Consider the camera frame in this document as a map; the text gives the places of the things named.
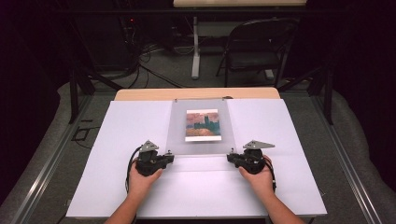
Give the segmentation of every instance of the table surface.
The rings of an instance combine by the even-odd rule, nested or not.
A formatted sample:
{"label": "table surface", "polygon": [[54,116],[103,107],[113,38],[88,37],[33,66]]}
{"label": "table surface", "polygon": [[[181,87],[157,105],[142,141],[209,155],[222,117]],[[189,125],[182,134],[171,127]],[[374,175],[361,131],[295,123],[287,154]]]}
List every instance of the table surface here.
{"label": "table surface", "polygon": [[306,0],[174,0],[174,7],[301,7]]}
{"label": "table surface", "polygon": [[234,99],[280,99],[276,88],[259,87],[120,90],[117,92],[115,101],[165,101],[175,99],[222,98],[225,96],[231,96]]}
{"label": "table surface", "polygon": [[[109,217],[114,212],[126,196],[123,185],[131,150],[149,137],[160,146],[160,155],[166,152],[169,118],[173,104],[177,103],[174,99],[210,100],[223,96],[234,98],[226,102],[236,152],[242,153],[238,146],[252,139],[276,145],[263,149],[275,165],[276,195],[299,216],[325,215],[318,186],[277,90],[201,88],[119,91],[106,112],[66,216]],[[176,155],[175,162],[156,181],[137,215],[140,218],[268,216],[248,182],[225,160],[225,154]]]}

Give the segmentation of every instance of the colorful image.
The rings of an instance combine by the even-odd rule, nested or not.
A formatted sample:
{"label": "colorful image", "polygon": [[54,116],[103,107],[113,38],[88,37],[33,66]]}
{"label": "colorful image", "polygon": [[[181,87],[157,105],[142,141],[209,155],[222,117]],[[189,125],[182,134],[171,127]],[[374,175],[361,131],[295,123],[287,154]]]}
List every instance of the colorful image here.
{"label": "colorful image", "polygon": [[221,140],[217,109],[187,110],[186,141]]}

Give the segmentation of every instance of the black curtain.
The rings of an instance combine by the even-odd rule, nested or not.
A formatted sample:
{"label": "black curtain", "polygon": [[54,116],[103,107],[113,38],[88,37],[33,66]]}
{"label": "black curtain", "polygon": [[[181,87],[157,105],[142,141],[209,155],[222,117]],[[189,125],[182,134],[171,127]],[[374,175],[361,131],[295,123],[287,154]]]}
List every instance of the black curtain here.
{"label": "black curtain", "polygon": [[36,1],[2,1],[0,27],[2,203],[54,118],[69,67]]}
{"label": "black curtain", "polygon": [[371,161],[396,191],[396,5],[391,0],[363,4],[336,67],[334,88],[360,121]]}
{"label": "black curtain", "polygon": [[[333,88],[348,101],[364,130],[370,159],[385,183],[396,191],[396,6],[384,1],[308,0],[307,8],[353,6],[346,46],[337,52]],[[323,65],[334,50],[344,18],[302,18],[290,49],[284,77],[301,76]]]}

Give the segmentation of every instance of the human hand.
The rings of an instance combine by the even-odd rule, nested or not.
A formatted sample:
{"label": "human hand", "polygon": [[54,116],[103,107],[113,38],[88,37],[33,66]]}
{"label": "human hand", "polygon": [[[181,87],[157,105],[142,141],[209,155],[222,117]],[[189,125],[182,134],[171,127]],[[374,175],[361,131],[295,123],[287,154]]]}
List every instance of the human hand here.
{"label": "human hand", "polygon": [[[264,158],[272,166],[270,158],[264,155]],[[255,175],[250,174],[245,168],[239,166],[239,173],[244,177],[253,188],[256,195],[261,197],[266,197],[268,195],[274,194],[273,189],[273,177],[271,175],[270,168],[265,165],[265,167]]]}
{"label": "human hand", "polygon": [[149,194],[152,184],[161,176],[163,169],[157,170],[153,175],[143,176],[136,170],[136,162],[133,161],[129,172],[129,189],[127,198],[134,198],[141,203]]}

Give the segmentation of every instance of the haptic device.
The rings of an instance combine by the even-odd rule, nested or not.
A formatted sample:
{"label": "haptic device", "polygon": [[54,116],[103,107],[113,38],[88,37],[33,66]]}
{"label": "haptic device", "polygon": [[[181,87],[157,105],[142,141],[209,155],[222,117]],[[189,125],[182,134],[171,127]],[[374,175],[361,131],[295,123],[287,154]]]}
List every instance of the haptic device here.
{"label": "haptic device", "polygon": [[134,154],[139,152],[136,160],[136,170],[143,176],[154,174],[159,169],[165,169],[168,163],[174,161],[175,156],[172,155],[170,150],[164,155],[157,155],[159,147],[149,140],[146,141],[141,147],[138,147],[131,156],[128,164],[128,173],[125,180],[125,188],[128,191],[129,185],[129,172],[131,171],[132,163],[134,162]]}
{"label": "haptic device", "polygon": [[276,180],[274,167],[271,162],[262,155],[262,148],[274,146],[275,145],[252,140],[243,146],[243,148],[245,148],[243,154],[237,154],[233,151],[227,154],[227,161],[234,163],[236,168],[242,166],[253,175],[258,174],[265,166],[268,166],[273,177],[273,189],[275,191]]}

